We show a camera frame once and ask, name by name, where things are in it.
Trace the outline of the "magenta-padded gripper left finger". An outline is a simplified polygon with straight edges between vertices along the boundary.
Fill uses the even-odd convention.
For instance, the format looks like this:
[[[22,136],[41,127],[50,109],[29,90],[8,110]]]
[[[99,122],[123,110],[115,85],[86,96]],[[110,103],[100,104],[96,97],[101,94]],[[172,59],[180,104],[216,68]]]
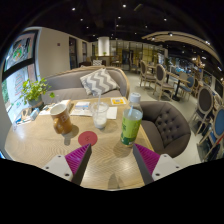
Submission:
[[[43,166],[43,169],[76,185],[80,185],[91,153],[91,145],[87,144],[77,148],[66,156],[54,156]]]

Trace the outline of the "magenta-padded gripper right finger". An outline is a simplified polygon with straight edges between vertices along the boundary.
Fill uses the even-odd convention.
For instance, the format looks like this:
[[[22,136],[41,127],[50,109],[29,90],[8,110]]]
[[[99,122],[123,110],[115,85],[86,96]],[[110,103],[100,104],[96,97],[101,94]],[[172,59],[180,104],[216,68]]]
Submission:
[[[134,144],[133,154],[145,185],[181,170],[168,154],[159,155],[142,145]]]

